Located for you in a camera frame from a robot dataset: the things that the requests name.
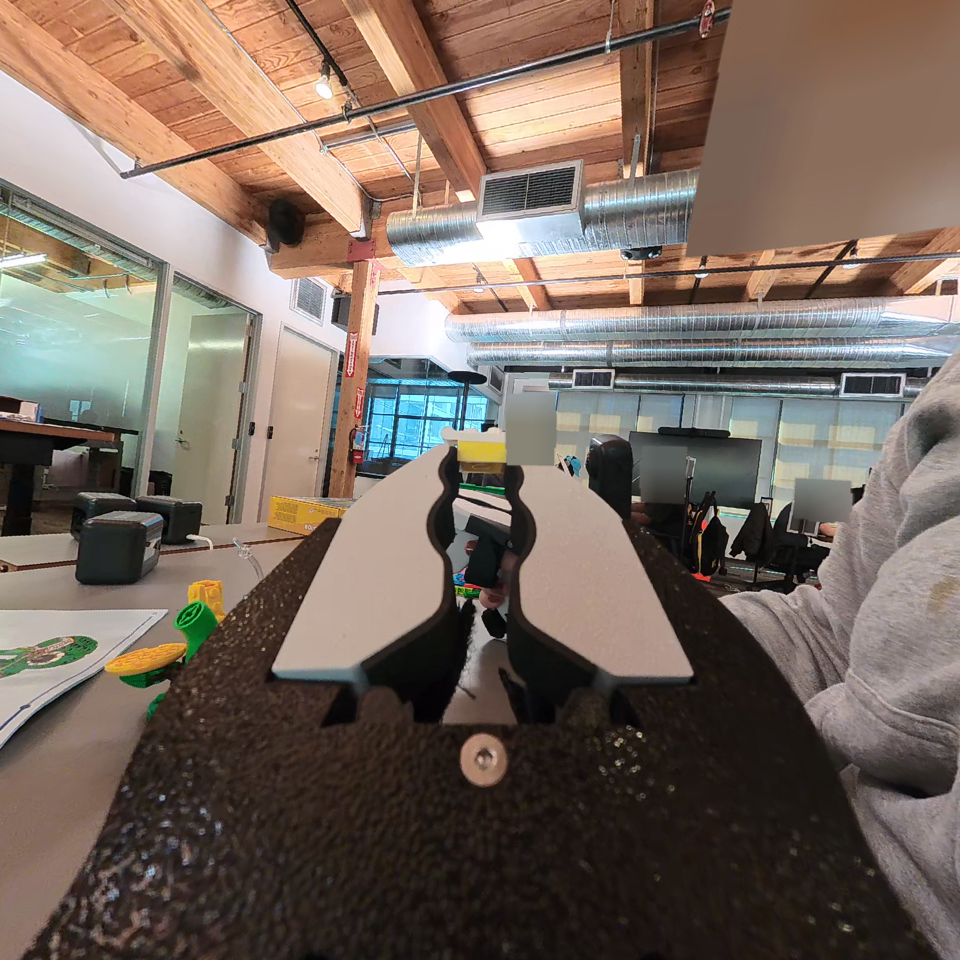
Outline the large duct vent grille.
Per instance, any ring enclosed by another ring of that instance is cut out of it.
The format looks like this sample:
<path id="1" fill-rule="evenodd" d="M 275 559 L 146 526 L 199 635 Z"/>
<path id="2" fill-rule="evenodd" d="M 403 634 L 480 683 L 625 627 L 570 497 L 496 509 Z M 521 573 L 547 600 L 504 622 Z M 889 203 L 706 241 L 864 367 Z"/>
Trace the large duct vent grille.
<path id="1" fill-rule="evenodd" d="M 584 161 L 577 159 L 486 174 L 481 179 L 477 222 L 516 220 L 526 216 L 581 216 L 584 171 Z"/>

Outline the yellow lego box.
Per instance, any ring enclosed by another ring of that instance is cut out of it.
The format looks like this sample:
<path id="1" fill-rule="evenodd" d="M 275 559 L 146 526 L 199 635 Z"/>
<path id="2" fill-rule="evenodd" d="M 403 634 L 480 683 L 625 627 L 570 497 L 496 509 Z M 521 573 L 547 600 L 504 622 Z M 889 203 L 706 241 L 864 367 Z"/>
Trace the yellow lego box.
<path id="1" fill-rule="evenodd" d="M 308 536 L 324 521 L 342 518 L 355 502 L 354 498 L 274 495 L 266 523 L 272 529 Z"/>

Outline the dark wooden table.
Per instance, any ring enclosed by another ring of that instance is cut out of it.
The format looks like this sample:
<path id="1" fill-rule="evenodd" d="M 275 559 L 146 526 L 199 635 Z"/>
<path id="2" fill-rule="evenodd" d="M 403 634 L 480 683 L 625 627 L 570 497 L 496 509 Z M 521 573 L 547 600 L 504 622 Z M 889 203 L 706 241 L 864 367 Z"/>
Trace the dark wooden table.
<path id="1" fill-rule="evenodd" d="M 117 453 L 122 462 L 123 440 L 114 429 L 69 426 L 23 421 L 2 416 L 1 463 L 9 468 L 2 536 L 31 534 L 35 474 L 39 467 L 50 467 L 55 451 L 86 446 L 92 450 L 90 462 L 103 450 Z"/>

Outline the person's right hand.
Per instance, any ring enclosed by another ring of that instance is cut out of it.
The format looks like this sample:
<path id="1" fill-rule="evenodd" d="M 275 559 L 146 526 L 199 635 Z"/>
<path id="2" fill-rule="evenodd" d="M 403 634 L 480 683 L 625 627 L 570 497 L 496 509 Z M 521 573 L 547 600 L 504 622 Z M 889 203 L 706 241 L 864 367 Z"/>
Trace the person's right hand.
<path id="1" fill-rule="evenodd" d="M 497 581 L 493 586 L 482 588 L 478 600 L 486 610 L 499 609 L 508 599 L 510 593 L 511 573 L 516 565 L 516 556 L 504 553 L 497 573 Z"/>

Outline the lego instruction booklet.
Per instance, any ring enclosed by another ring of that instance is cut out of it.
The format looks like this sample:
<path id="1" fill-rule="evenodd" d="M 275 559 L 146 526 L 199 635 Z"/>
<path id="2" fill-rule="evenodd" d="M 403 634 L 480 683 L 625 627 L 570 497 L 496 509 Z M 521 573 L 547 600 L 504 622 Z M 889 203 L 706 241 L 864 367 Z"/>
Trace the lego instruction booklet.
<path id="1" fill-rule="evenodd" d="M 3 610 L 1 744 L 166 615 L 165 608 Z"/>

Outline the round black speaker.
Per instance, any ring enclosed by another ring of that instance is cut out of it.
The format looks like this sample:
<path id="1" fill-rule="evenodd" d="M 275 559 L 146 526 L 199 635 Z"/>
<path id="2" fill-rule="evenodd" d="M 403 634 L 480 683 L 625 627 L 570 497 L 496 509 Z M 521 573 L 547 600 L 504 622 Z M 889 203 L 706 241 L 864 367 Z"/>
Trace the round black speaker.
<path id="1" fill-rule="evenodd" d="M 282 247 L 299 246 L 304 239 L 306 215 L 288 198 L 274 198 L 268 205 L 267 245 L 269 254 L 279 253 Z"/>

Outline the large paned window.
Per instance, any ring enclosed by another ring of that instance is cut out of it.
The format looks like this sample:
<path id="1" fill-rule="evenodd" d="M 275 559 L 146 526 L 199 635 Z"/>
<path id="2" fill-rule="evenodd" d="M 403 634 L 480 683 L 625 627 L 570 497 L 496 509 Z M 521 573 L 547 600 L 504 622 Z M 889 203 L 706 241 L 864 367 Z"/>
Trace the large paned window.
<path id="1" fill-rule="evenodd" d="M 367 389 L 365 460 L 409 461 L 442 443 L 446 426 L 481 428 L 498 415 L 486 395 L 457 385 L 389 385 Z"/>

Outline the thin silver ceiling duct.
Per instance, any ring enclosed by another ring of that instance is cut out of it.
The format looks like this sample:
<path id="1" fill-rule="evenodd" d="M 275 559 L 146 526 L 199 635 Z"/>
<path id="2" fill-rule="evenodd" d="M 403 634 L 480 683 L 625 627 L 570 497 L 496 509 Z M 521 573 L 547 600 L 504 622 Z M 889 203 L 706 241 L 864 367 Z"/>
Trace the thin silver ceiling duct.
<path id="1" fill-rule="evenodd" d="M 826 376 L 782 376 L 760 371 L 749 371 L 746 375 L 690 375 L 687 371 L 672 373 L 651 374 L 641 371 L 617 371 L 614 389 L 598 390 L 600 393 L 614 391 L 631 394 L 663 394 L 663 395 L 708 395 L 722 394 L 736 397 L 764 397 L 775 399 L 816 399 L 816 400 L 844 400 L 840 398 L 839 385 L 841 376 L 832 371 Z M 551 374 L 548 377 L 549 391 L 590 392 L 590 390 L 570 389 L 572 373 Z M 887 398 L 853 398 L 866 401 L 900 401 L 915 400 L 928 384 L 924 378 L 906 376 L 906 387 L 901 399 Z"/>

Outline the dark grey power station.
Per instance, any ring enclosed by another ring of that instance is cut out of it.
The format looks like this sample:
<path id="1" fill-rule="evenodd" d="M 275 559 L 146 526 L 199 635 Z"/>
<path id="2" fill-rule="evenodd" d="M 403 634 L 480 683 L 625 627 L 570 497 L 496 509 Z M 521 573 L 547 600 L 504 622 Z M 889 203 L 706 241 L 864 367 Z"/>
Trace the dark grey power station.
<path id="1" fill-rule="evenodd" d="M 203 504 L 173 496 L 146 495 L 135 498 L 139 512 L 154 513 L 163 520 L 163 545 L 183 545 L 200 534 Z"/>
<path id="2" fill-rule="evenodd" d="M 114 510 L 83 522 L 75 576 L 83 585 L 128 585 L 159 563 L 163 517 L 152 511 Z"/>
<path id="3" fill-rule="evenodd" d="M 77 534 L 87 520 L 118 511 L 135 512 L 135 499 L 113 491 L 78 492 L 74 498 L 70 530 Z"/>

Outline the yellow lego brick assembly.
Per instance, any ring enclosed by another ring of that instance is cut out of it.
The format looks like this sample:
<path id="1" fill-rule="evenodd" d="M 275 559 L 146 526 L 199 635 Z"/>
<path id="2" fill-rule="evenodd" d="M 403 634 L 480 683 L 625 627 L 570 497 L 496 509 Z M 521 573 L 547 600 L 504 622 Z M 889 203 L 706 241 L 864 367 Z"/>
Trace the yellow lego brick assembly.
<path id="1" fill-rule="evenodd" d="M 506 432 L 497 426 L 485 431 L 444 426 L 440 437 L 457 450 L 461 474 L 503 474 L 507 465 Z"/>

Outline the wooden post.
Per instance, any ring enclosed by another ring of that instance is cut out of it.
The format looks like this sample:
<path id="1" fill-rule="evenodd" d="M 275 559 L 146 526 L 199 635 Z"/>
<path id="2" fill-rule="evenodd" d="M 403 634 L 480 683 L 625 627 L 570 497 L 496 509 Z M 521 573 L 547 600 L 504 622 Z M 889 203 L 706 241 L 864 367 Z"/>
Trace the wooden post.
<path id="1" fill-rule="evenodd" d="M 356 467 L 350 463 L 350 434 L 354 426 L 354 397 L 356 388 L 367 384 L 371 341 L 378 299 L 380 266 L 375 258 L 374 241 L 351 241 L 347 258 L 352 264 L 351 308 L 348 333 L 359 330 L 362 334 L 361 352 L 353 378 L 345 378 L 342 364 L 342 380 L 335 428 L 333 452 L 330 459 L 328 496 L 352 498 Z"/>

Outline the black red backpack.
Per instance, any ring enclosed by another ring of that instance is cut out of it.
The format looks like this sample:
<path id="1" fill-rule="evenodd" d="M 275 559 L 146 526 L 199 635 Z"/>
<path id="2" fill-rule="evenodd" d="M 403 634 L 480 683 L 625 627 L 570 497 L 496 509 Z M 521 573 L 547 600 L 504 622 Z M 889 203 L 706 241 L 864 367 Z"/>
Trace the black red backpack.
<path id="1" fill-rule="evenodd" d="M 683 559 L 696 579 L 710 582 L 714 573 L 726 570 L 728 538 L 719 518 L 716 491 L 710 490 L 699 504 L 688 508 Z"/>

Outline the black ceiling pipe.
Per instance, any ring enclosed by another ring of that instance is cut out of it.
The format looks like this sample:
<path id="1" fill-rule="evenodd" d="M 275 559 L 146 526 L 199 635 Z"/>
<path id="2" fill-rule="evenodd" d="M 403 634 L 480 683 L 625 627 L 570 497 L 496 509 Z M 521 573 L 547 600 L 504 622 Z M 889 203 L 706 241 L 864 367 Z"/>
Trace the black ceiling pipe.
<path id="1" fill-rule="evenodd" d="M 250 148 L 261 148 L 269 143 L 286 138 L 293 138 L 301 134 L 313 133 L 341 122 L 346 123 L 354 120 L 368 119 L 378 116 L 379 114 L 390 113 L 391 111 L 400 109 L 407 110 L 411 107 L 421 106 L 448 96 L 472 90 L 480 90 L 550 69 L 574 65 L 599 57 L 606 57 L 654 41 L 665 40 L 689 33 L 696 33 L 702 38 L 704 34 L 702 33 L 701 26 L 705 21 L 706 19 L 703 18 L 702 14 L 698 13 L 695 17 L 655 26 L 646 30 L 638 30 L 602 43 L 595 43 L 561 54 L 542 57 L 520 65 L 490 71 L 477 77 L 448 82 L 426 90 L 395 97 L 387 101 L 368 106 L 346 106 L 340 114 L 322 117 L 315 121 L 301 122 L 293 126 L 284 126 L 267 133 L 231 141 L 213 148 L 199 150 L 160 162 L 147 165 L 135 163 L 130 169 L 121 171 L 119 175 L 122 179 L 128 180 L 149 174 L 159 174 L 194 162 L 212 160 Z"/>

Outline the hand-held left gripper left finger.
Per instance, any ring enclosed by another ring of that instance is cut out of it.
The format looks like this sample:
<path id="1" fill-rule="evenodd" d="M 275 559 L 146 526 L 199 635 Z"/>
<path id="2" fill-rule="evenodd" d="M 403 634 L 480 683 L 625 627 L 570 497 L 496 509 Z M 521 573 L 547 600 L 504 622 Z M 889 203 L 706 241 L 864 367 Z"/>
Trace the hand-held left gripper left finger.
<path id="1" fill-rule="evenodd" d="M 276 655 L 276 677 L 434 685 L 454 669 L 447 549 L 458 489 L 457 452 L 442 444 L 348 509 Z"/>

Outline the person's right forearm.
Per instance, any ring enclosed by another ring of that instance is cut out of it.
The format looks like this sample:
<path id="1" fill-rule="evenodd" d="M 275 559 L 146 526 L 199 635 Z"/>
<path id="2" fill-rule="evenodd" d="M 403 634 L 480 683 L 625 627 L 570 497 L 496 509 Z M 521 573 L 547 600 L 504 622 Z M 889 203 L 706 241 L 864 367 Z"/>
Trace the person's right forearm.
<path id="1" fill-rule="evenodd" d="M 925 792 L 915 762 L 916 649 L 909 624 L 875 582 L 824 570 L 821 588 L 741 593 L 725 600 L 774 661 L 834 767 Z"/>

